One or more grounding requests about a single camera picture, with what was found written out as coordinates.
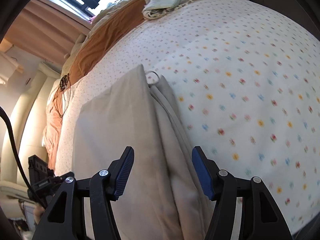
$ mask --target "blue gripper pad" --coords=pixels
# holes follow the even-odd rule
[[[212,177],[204,163],[204,160],[201,158],[201,154],[197,150],[197,146],[192,150],[192,163],[198,175],[198,179],[200,181],[203,193],[210,199],[213,200],[214,198],[214,190],[212,187]]]
[[[125,185],[127,184],[134,161],[134,150],[131,148],[130,152],[125,157],[122,167],[120,168],[115,182],[114,195],[118,199],[123,195]]]

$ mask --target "orange blanket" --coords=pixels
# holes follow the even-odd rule
[[[132,0],[115,12],[102,24],[79,50],[70,68],[69,78],[71,85],[87,75],[103,56],[127,33],[144,22],[142,10],[145,0]],[[62,118],[62,91],[47,107],[47,127],[44,131],[44,140],[49,155],[48,166],[55,169],[56,155],[60,139]]]

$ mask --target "gray cloth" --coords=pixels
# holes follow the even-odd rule
[[[212,203],[191,161],[191,146],[164,77],[148,87],[143,66],[83,105],[76,123],[73,171],[91,177],[132,146],[135,160],[124,195],[112,203],[122,239],[204,239]],[[88,236],[93,238],[85,202]]]

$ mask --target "brown curtain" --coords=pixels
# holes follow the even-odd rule
[[[5,38],[15,46],[58,65],[65,62],[76,39],[90,29],[70,17],[64,8],[31,0],[10,26]]]

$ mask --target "silver bolt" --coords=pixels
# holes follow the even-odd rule
[[[228,172],[227,171],[225,171],[225,170],[221,170],[221,171],[219,171],[219,175],[221,175],[221,176],[227,176],[228,175]]]
[[[260,179],[259,177],[254,177],[254,178],[253,178],[253,181],[254,181],[255,183],[260,183],[260,182],[261,182],[261,179]]]
[[[99,172],[100,176],[107,176],[108,174],[109,174],[109,171],[107,171],[107,170],[102,170]]]
[[[66,178],[66,183],[71,183],[73,182],[73,177],[67,177]]]

